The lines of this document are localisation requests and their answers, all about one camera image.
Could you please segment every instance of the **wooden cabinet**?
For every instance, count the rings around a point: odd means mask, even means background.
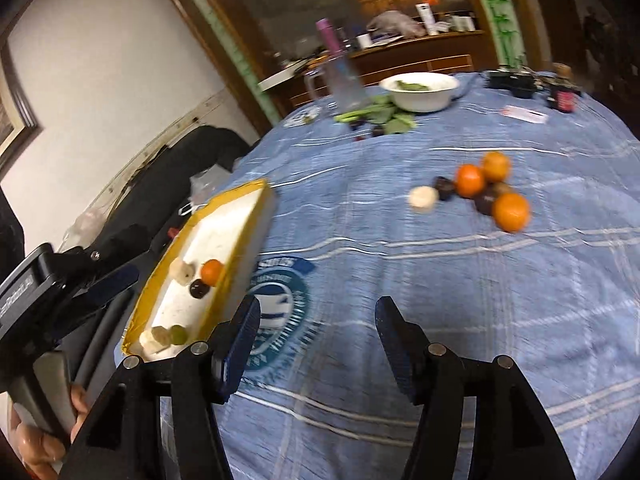
[[[351,60],[366,86],[405,72],[475,72],[498,65],[492,38],[482,30],[398,41],[352,54]],[[311,101],[302,74],[267,92],[284,104],[287,112]],[[318,93],[326,95],[327,88],[318,88]]]

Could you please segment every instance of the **cloth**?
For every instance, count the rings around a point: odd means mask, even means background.
[[[386,10],[367,23],[369,32],[401,34],[402,37],[421,38],[426,34],[424,27],[399,10]]]
[[[503,117],[507,104],[548,122]],[[460,356],[512,356],[578,479],[602,473],[638,417],[639,143],[587,95],[562,114],[481,77],[417,120],[360,142],[329,118],[278,126],[232,175],[227,188],[264,176],[278,195],[252,288],[271,317],[238,393],[216,407],[236,480],[400,478],[420,407],[398,390],[376,333],[384,295]],[[461,198],[411,210],[413,187],[490,150],[511,157],[509,182],[530,203],[523,233],[499,231]],[[468,408],[456,478],[470,460]]]

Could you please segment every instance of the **glass pitcher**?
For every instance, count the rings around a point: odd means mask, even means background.
[[[327,105],[332,113],[345,113],[360,110],[370,104],[370,99],[360,81],[360,77],[351,65],[346,52],[329,56],[318,67],[305,74],[306,91],[317,103],[320,96],[314,80],[321,75],[333,98]]]

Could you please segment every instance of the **tangerine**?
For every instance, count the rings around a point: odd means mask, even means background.
[[[473,164],[463,164],[456,173],[456,191],[464,198],[471,198],[480,193],[486,182],[480,168]]]
[[[503,182],[511,173],[511,161],[501,152],[489,152],[482,159],[482,172],[488,182]]]
[[[496,225],[503,231],[522,231],[531,216],[529,202],[517,193],[505,193],[494,202],[493,215]]]
[[[209,286],[216,286],[224,265],[218,260],[208,260],[200,268],[200,279]]]

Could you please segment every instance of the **human hand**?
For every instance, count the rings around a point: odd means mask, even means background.
[[[76,435],[89,412],[85,397],[86,391],[82,386],[71,385],[71,403],[78,412],[76,424],[71,430],[71,442],[76,439]],[[40,428],[23,423],[15,410],[12,410],[11,416],[11,436],[27,470],[39,480],[57,480],[58,473],[51,464],[59,461],[65,455],[63,444]]]

